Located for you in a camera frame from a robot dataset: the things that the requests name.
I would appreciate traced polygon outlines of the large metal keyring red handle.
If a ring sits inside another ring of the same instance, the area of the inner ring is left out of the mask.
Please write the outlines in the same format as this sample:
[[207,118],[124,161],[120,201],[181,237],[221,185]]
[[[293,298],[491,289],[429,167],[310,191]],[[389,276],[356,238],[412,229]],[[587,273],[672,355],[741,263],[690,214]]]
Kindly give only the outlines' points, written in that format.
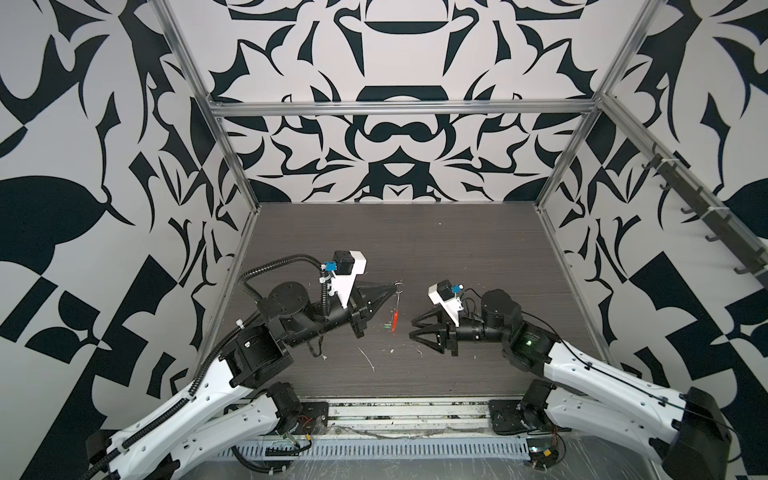
[[396,291],[395,291],[395,306],[393,308],[392,312],[392,319],[390,324],[390,333],[395,333],[398,320],[399,320],[399,312],[400,312],[400,299],[403,291],[403,282],[402,280],[399,280],[395,282]]

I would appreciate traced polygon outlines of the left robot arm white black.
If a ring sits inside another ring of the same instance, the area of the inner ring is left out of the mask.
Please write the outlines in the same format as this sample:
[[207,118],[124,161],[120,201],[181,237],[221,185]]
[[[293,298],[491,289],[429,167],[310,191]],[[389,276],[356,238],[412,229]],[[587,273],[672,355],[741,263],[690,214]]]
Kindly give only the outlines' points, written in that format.
[[346,302],[332,297],[324,309],[301,283],[279,284],[214,348],[190,384],[134,425],[94,433],[83,478],[180,479],[247,438],[291,433],[303,406],[291,384],[275,379],[293,362],[290,348],[345,324],[362,337],[396,291],[394,283],[357,281]]

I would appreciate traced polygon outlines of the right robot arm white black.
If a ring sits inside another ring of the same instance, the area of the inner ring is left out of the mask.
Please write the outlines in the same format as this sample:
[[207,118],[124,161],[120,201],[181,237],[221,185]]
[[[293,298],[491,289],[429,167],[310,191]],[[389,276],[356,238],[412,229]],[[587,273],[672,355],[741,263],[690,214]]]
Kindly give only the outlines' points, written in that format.
[[523,397],[489,405],[494,432],[541,432],[560,441],[578,431],[659,465],[671,479],[723,479],[733,432],[709,393],[680,392],[616,369],[523,311],[505,291],[485,292],[468,311],[457,286],[434,285],[433,307],[415,317],[409,337],[441,354],[462,341],[497,343],[510,365],[535,375]]

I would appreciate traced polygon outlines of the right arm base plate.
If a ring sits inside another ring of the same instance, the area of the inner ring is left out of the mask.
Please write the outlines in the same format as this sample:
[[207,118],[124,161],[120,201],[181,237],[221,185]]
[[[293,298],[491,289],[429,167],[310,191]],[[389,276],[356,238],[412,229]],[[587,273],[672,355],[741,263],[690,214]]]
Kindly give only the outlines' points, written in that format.
[[524,400],[488,402],[492,430],[497,435],[551,432],[553,424],[541,406]]

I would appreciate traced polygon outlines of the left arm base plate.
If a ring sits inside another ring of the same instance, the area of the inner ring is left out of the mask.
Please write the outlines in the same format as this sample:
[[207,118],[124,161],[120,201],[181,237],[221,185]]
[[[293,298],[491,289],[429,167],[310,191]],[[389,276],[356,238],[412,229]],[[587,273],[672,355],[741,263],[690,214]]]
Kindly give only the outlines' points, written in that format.
[[289,432],[293,435],[316,435],[328,427],[330,404],[327,401],[302,401],[302,410]]

